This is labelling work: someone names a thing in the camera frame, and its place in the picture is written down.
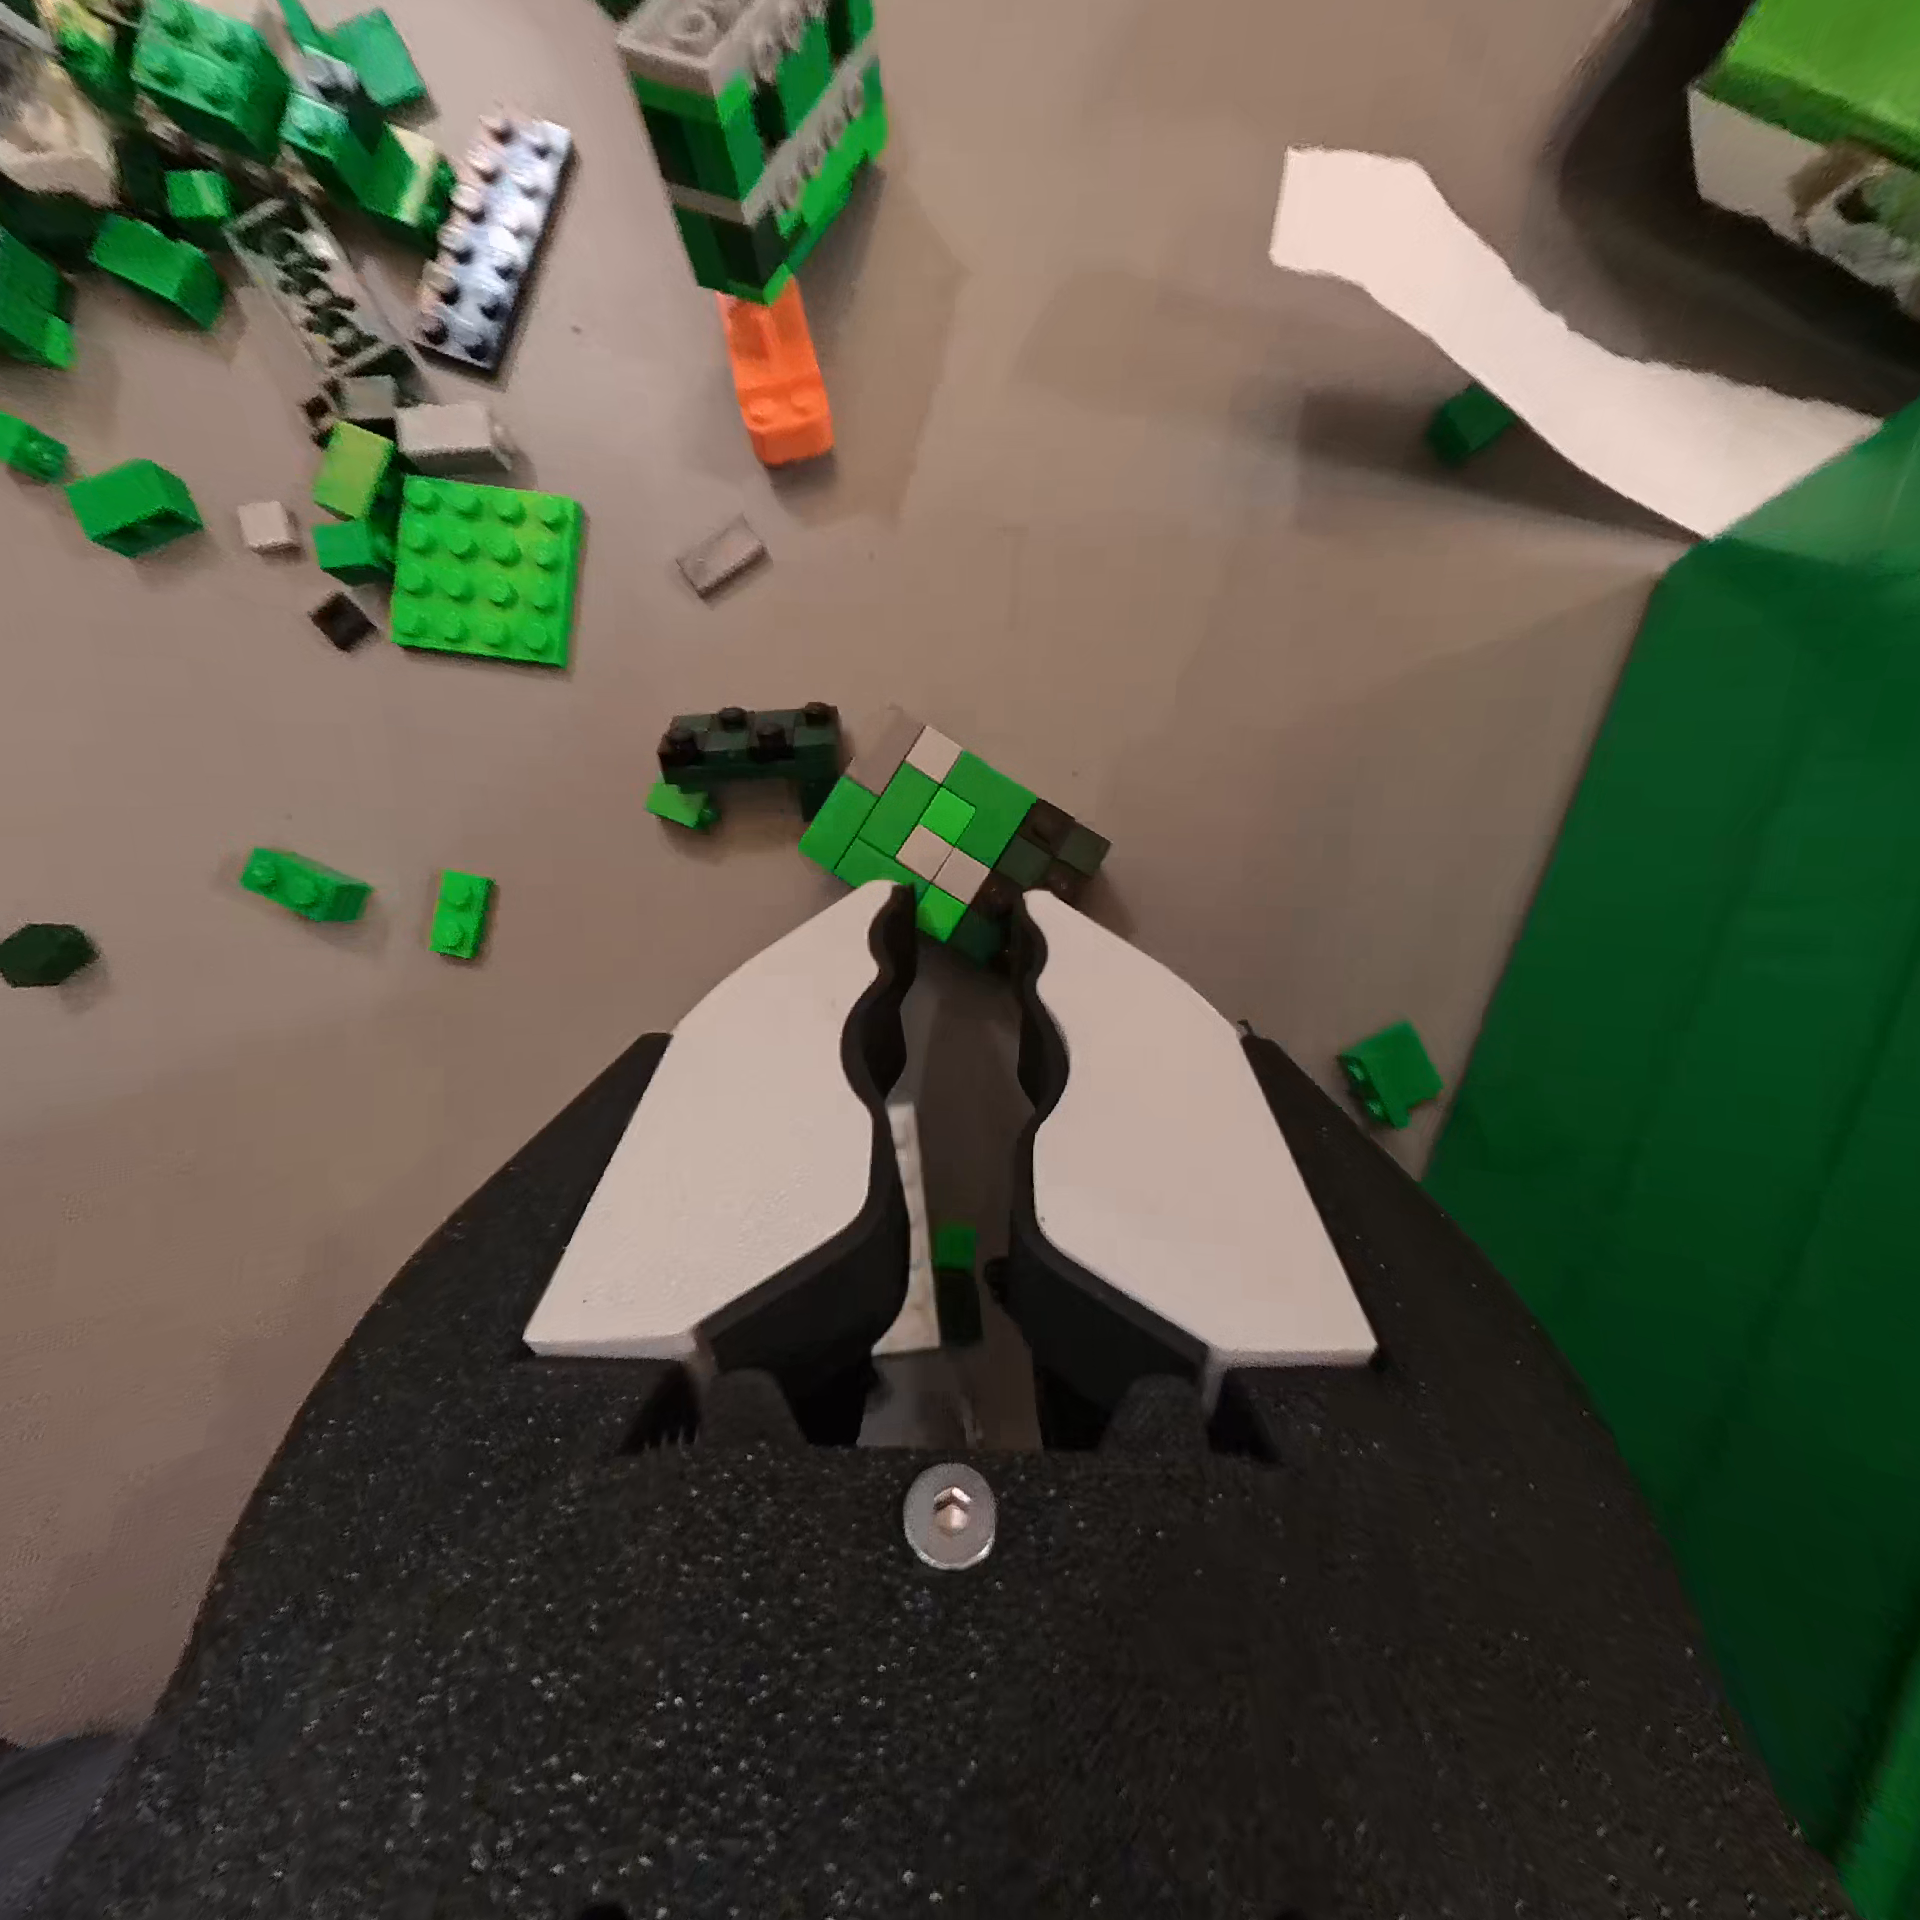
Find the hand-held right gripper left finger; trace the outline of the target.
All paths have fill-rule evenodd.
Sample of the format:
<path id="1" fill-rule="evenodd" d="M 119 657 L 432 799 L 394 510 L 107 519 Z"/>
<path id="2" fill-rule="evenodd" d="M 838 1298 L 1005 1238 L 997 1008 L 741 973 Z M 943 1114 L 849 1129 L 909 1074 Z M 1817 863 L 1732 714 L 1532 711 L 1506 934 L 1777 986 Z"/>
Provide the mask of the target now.
<path id="1" fill-rule="evenodd" d="M 668 1037 L 524 1348 L 768 1374 L 804 1435 L 850 1446 L 909 1292 L 890 1116 L 915 894 L 867 881 L 725 978 Z"/>

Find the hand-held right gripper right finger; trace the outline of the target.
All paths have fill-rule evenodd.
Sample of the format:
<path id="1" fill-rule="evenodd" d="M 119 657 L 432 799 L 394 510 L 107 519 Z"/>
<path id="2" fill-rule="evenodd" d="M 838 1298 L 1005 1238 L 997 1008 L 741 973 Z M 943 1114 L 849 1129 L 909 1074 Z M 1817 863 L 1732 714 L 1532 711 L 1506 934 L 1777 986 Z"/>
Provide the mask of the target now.
<path id="1" fill-rule="evenodd" d="M 1020 1131 L 1005 1310 L 1050 1444 L 1091 1446 L 1145 1379 L 1214 1418 L 1230 1377 L 1376 1363 L 1345 1260 L 1241 1029 L 1055 894 L 1020 899 Z"/>

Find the green mosaic brick assembly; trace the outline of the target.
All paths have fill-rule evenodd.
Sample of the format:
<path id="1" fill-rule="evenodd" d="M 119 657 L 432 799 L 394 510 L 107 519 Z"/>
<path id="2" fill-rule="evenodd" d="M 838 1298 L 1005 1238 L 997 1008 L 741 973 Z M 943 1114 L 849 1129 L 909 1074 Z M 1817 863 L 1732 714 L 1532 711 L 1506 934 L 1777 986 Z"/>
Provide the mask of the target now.
<path id="1" fill-rule="evenodd" d="M 802 858 L 842 884 L 915 896 L 922 934 L 984 968 L 1005 962 L 1030 891 L 1078 905 L 1110 838 L 900 707 L 829 782 Z"/>

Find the green plastic bin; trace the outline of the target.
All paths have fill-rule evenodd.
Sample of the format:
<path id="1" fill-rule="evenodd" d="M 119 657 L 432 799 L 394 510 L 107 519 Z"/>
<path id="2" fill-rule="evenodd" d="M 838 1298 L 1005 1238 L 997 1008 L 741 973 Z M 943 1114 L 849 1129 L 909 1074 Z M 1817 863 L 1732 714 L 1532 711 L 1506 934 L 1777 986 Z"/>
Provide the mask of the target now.
<path id="1" fill-rule="evenodd" d="M 1916 405 L 1649 592 L 1427 1189 L 1802 1835 L 1916 1916 Z"/>

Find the grey desk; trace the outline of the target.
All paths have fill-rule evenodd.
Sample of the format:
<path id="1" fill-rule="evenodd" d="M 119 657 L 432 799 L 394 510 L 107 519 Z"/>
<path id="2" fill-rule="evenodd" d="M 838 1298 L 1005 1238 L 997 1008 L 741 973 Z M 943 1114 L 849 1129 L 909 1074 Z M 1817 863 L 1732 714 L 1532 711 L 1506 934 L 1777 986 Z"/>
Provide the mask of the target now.
<path id="1" fill-rule="evenodd" d="M 782 795 L 649 821 L 710 702 L 900 705 L 1106 833 L 1102 914 L 1330 1079 L 1485 998 L 1674 530 L 1529 434 L 1450 475 L 1442 353 L 1283 274 L 1286 149 L 1419 160 L 1574 327 L 1892 414 L 1901 323 L 1662 179 L 1717 13 L 1670 4 L 890 4 L 891 143 L 805 272 L 835 456 L 759 470 L 594 4 L 394 4 L 443 138 L 573 127 L 494 408 L 585 506 L 573 669 L 350 656 L 305 506 L 299 353 L 78 285 L 70 375 L 4 408 L 182 473 L 205 531 L 102 552 L 4 473 L 4 924 L 100 959 L 4 989 L 4 1737 L 138 1725 L 348 1331 L 649 1029 L 834 889 Z M 768 564 L 675 558 L 743 514 Z M 244 891 L 254 847 L 372 884 Z M 479 957 L 439 875 L 494 881 Z"/>

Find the dark green brick assembly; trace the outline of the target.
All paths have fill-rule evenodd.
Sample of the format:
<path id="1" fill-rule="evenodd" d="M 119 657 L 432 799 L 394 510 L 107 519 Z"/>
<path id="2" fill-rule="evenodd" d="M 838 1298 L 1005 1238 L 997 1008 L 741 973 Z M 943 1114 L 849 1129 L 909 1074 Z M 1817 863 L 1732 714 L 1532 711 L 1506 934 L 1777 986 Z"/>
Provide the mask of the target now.
<path id="1" fill-rule="evenodd" d="M 810 700 L 680 714 L 659 734 L 658 758 L 668 786 L 704 797 L 749 780 L 782 782 L 808 825 L 839 780 L 839 710 Z"/>

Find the small grey tile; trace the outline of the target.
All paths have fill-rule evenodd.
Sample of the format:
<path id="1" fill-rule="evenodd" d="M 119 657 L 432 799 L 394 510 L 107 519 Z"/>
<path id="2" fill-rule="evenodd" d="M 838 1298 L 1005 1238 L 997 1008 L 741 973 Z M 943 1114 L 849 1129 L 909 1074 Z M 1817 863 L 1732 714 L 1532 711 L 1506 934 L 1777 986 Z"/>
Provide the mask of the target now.
<path id="1" fill-rule="evenodd" d="M 764 542 L 743 514 L 733 514 L 675 558 L 684 585 L 702 602 L 731 592 L 764 564 Z"/>

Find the green square brick plate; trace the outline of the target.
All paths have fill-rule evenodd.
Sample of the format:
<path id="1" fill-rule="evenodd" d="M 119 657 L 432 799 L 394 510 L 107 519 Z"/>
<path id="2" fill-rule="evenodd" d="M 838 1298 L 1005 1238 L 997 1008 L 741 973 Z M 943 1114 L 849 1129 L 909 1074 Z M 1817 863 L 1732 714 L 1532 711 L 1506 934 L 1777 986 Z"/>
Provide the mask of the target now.
<path id="1" fill-rule="evenodd" d="M 397 517 L 399 648 L 566 669 L 585 507 L 554 493 L 409 475 Z"/>

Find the orange brick separator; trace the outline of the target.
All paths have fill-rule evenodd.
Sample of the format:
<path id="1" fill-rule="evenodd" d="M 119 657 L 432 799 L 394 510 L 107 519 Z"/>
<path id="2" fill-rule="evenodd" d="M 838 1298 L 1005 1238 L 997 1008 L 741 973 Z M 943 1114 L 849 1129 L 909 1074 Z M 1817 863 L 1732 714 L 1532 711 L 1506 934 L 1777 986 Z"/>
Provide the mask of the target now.
<path id="1" fill-rule="evenodd" d="M 789 283 L 778 299 L 713 296 L 733 369 L 733 385 L 749 444 L 763 467 L 789 467 L 834 449 L 825 378 L 804 312 L 804 292 Z"/>

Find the white paper strip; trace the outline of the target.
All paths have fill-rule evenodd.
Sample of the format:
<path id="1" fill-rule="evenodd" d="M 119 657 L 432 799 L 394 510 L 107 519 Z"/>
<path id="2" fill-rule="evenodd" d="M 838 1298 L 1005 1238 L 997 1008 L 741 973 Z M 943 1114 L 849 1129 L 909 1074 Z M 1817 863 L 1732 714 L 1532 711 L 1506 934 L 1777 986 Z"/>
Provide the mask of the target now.
<path id="1" fill-rule="evenodd" d="M 1402 156 L 1290 147 L 1269 260 L 1359 288 L 1573 467 L 1694 537 L 1725 533 L 1882 428 L 1835 402 L 1594 342 Z"/>

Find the light grey brick plate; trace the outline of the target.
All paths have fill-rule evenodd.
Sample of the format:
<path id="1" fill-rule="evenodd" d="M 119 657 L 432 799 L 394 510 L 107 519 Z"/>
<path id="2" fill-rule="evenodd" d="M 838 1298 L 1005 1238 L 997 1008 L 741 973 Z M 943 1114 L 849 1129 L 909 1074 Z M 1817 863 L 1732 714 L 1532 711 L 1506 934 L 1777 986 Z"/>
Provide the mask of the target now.
<path id="1" fill-rule="evenodd" d="M 422 268 L 415 347 L 479 375 L 499 371 L 573 156 L 573 131 L 560 122 L 502 108 L 479 119 Z"/>

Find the green brick figure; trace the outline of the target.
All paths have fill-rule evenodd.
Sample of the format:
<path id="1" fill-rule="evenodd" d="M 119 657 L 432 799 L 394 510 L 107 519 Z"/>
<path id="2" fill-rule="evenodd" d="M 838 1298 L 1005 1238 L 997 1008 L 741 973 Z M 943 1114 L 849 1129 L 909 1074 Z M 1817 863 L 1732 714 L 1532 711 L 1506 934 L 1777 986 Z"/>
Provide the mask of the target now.
<path id="1" fill-rule="evenodd" d="M 773 304 L 890 138 L 872 3 L 643 3 L 615 49 L 698 285 Z"/>

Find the pile of green toy bricks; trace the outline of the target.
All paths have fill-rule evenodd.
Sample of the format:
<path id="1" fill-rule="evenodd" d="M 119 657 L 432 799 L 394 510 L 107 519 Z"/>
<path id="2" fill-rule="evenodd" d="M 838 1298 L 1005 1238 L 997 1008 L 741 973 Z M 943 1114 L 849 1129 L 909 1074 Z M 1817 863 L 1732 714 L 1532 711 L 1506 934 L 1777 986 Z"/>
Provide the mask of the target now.
<path id="1" fill-rule="evenodd" d="M 4 4 L 4 356 L 74 360 L 78 272 L 212 333 L 240 272 L 328 389 L 428 396 L 420 358 L 328 221 L 428 255 L 452 164 L 385 11 Z"/>

